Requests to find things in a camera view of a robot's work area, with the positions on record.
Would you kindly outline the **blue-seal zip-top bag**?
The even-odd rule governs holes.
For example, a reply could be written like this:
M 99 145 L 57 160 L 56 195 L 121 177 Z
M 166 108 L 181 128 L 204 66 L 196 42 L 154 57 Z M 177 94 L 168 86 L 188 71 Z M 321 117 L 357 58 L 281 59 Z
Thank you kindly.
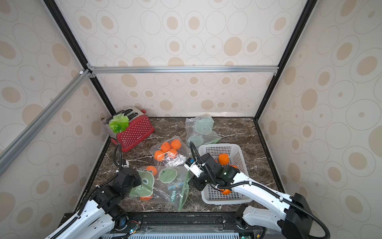
M 158 166 L 176 167 L 185 164 L 191 157 L 187 144 L 179 136 L 174 136 L 150 148 L 154 163 Z

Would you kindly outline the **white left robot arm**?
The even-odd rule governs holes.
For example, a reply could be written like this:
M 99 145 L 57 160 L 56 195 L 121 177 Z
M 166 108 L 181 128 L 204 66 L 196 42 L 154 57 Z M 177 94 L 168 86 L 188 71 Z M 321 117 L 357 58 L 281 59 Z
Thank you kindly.
M 88 201 L 48 239 L 98 239 L 110 231 L 124 230 L 129 222 L 120 202 L 142 183 L 137 170 L 122 168 L 109 181 L 96 187 Z

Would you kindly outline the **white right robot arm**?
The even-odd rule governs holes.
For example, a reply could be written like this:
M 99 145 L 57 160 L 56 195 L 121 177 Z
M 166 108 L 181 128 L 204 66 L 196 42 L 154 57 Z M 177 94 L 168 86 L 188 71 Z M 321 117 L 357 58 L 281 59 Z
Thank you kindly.
M 312 211 L 302 195 L 291 196 L 273 190 L 231 165 L 220 165 L 208 153 L 197 160 L 188 158 L 184 166 L 193 174 L 191 184 L 198 190 L 209 185 L 220 192 L 229 190 L 242 194 L 264 206 L 263 209 L 242 207 L 238 212 L 240 222 L 279 231 L 287 239 L 309 237 Z

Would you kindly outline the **red polka-dot toaster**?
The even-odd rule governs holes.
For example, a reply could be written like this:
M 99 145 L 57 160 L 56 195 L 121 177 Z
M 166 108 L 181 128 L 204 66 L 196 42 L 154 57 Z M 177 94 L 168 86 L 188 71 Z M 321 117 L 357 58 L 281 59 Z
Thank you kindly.
M 155 130 L 149 117 L 145 113 L 145 110 L 139 110 L 135 107 L 130 107 L 117 112 L 115 115 L 124 114 L 129 119 L 129 126 L 125 131 L 118 134 L 114 133 L 109 127 L 109 122 L 113 119 L 113 116 L 101 116 L 101 122 L 105 124 L 105 127 L 111 137 L 111 142 L 114 145 L 117 145 L 117 143 L 120 142 L 122 151 L 128 152 L 146 139 Z

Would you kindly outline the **green plastic lettuce leaf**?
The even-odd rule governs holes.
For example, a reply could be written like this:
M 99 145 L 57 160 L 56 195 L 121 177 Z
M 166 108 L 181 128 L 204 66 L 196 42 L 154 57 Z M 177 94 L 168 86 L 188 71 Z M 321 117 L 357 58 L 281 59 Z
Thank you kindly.
M 109 121 L 109 128 L 115 134 L 124 132 L 127 127 L 129 127 L 129 118 L 124 113 L 113 116 Z

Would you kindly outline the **aluminium rear cross bar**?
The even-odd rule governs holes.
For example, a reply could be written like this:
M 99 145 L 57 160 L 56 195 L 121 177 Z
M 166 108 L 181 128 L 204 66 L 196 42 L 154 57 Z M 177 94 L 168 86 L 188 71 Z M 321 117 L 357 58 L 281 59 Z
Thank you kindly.
M 155 67 L 91 67 L 95 74 L 157 74 L 157 73 L 277 73 L 278 66 L 155 66 Z

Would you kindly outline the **aluminium left side bar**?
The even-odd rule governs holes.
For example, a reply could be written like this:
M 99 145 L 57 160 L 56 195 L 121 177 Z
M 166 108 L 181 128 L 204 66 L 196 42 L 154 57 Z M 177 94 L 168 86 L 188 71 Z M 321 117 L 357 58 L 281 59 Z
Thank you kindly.
M 11 164 L 18 158 L 24 149 L 31 143 L 36 135 L 46 126 L 52 117 L 68 101 L 79 86 L 89 78 L 90 70 L 83 70 L 78 74 L 62 92 L 60 92 L 51 103 L 23 130 L 23 132 L 12 141 L 12 143 L 1 153 L 1 174 L 4 174 Z

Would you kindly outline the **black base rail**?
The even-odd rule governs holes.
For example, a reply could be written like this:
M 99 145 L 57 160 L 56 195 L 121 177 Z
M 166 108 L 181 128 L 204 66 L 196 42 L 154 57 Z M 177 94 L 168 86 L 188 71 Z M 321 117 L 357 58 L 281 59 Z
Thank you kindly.
M 238 212 L 127 213 L 124 230 L 98 239 L 262 239 L 276 231 L 246 225 L 238 220 Z

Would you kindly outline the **black left corner post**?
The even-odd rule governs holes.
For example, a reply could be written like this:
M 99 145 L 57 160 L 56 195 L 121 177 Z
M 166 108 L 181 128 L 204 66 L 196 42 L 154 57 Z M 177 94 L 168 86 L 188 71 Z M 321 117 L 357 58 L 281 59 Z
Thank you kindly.
M 107 110 L 109 111 L 111 115 L 114 115 L 116 111 L 111 101 L 109 100 L 109 97 L 106 95 L 105 90 L 102 87 L 97 76 L 90 69 L 90 63 L 88 59 L 86 58 L 82 48 L 80 47 L 76 37 L 73 35 L 73 32 L 71 28 L 69 27 L 67 21 L 65 20 L 61 11 L 59 10 L 59 6 L 57 5 L 55 1 L 43 0 L 43 2 L 45 6 L 47 7 L 49 13 L 52 15 L 53 19 L 57 23 L 58 28 L 60 29 L 61 33 L 63 34 L 64 38 L 66 39 L 67 43 L 69 44 L 71 50 L 73 51 L 74 55 L 76 56 L 76 59 L 79 61 L 82 68 L 90 71 L 90 74 L 91 74 L 90 81 L 92 85 L 94 86 L 98 96 L 102 100 L 104 106 L 107 108 Z

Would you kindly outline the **black corner frame post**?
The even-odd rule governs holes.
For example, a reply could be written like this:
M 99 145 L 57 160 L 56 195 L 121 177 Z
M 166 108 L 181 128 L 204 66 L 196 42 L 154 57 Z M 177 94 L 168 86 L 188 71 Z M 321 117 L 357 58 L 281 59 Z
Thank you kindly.
M 260 103 L 260 106 L 258 108 L 258 111 L 256 112 L 256 115 L 254 116 L 253 120 L 254 122 L 258 122 L 273 91 L 275 90 L 276 88 L 276 85 L 290 59 L 290 56 L 299 40 L 299 38 L 301 37 L 301 34 L 312 14 L 312 12 L 314 11 L 314 8 L 316 7 L 317 5 L 317 2 L 318 0 L 308 0 L 303 8 L 303 11 L 300 15 L 300 17 L 298 18 L 298 21 L 296 23 L 296 26 L 291 34 L 291 37 L 289 39 L 289 42 L 287 43 L 286 45 L 286 48 L 283 52 L 283 55 L 281 57 L 281 60 L 278 64 L 278 71 L 277 73 L 272 77 L 271 81 L 270 81 L 270 84 L 269 86 L 267 87 L 267 90 L 265 92 L 265 95 L 263 96 L 262 98 L 262 101 Z

